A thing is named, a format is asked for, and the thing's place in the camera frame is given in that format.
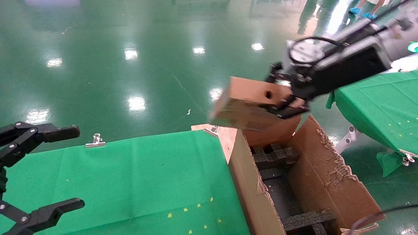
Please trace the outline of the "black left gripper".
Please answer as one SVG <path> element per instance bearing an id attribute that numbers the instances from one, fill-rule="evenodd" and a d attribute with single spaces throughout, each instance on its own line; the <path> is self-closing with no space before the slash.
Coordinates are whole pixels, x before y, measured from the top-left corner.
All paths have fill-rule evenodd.
<path id="1" fill-rule="evenodd" d="M 12 167 L 44 142 L 58 142 L 79 136 L 80 130 L 75 125 L 63 128 L 57 128 L 52 123 L 33 125 L 26 122 L 16 122 L 6 125 L 1 127 L 0 131 L 0 165 L 1 167 Z M 1 168 L 0 196 L 3 196 L 7 190 L 7 181 L 7 171 Z M 0 213 L 15 222 L 15 225 L 3 235 L 33 235 L 56 226 L 64 213 L 81 209 L 84 206 L 85 201 L 73 198 L 26 213 L 1 200 Z"/>

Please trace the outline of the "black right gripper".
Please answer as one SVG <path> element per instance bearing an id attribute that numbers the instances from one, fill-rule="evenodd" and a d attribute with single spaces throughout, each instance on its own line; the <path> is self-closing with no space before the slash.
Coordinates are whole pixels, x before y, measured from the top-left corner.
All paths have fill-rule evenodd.
<path id="1" fill-rule="evenodd" d="M 348 49 L 337 52 L 330 49 L 297 47 L 291 49 L 292 64 L 270 64 L 265 82 L 291 85 L 292 94 L 278 104 L 263 104 L 260 108 L 280 119 L 292 118 L 310 111 L 309 102 L 320 95 L 358 82 L 391 67 L 385 52 L 375 47 Z"/>

